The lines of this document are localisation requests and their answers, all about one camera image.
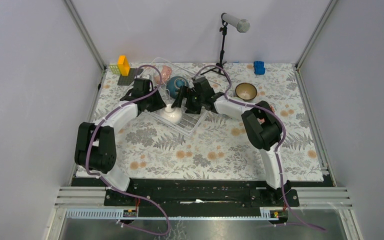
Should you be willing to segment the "white ribbed bowl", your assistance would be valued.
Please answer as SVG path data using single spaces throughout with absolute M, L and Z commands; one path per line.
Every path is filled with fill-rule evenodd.
M 159 116 L 164 120 L 172 123 L 178 124 L 183 118 L 183 112 L 180 108 L 171 108 L 172 104 L 167 104 L 166 107 L 159 111 Z

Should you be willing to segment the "dark patterned bowl tan inside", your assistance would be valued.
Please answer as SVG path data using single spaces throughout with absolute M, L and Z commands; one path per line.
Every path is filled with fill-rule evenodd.
M 258 95 L 257 88 L 248 82 L 242 82 L 235 87 L 235 95 L 243 101 L 252 101 Z

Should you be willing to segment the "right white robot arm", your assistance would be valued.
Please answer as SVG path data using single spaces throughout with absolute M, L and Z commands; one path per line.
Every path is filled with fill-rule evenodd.
M 267 201 L 273 206 L 281 205 L 287 194 L 283 189 L 287 182 L 279 154 L 285 140 L 285 126 L 270 105 L 261 101 L 251 104 L 228 96 L 227 92 L 215 92 L 205 77 L 192 83 L 175 85 L 176 98 L 173 108 L 185 106 L 187 114 L 198 115 L 202 109 L 241 120 L 249 142 L 259 150 L 265 168 L 266 183 L 272 188 L 267 191 Z

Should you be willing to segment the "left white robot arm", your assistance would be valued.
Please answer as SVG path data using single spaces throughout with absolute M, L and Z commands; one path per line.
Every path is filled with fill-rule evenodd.
M 78 127 L 74 161 L 89 176 L 102 180 L 124 206 L 132 204 L 135 192 L 129 188 L 130 178 L 116 167 L 116 134 L 143 112 L 155 112 L 166 107 L 152 80 L 136 78 L 120 102 L 103 118 L 83 122 Z

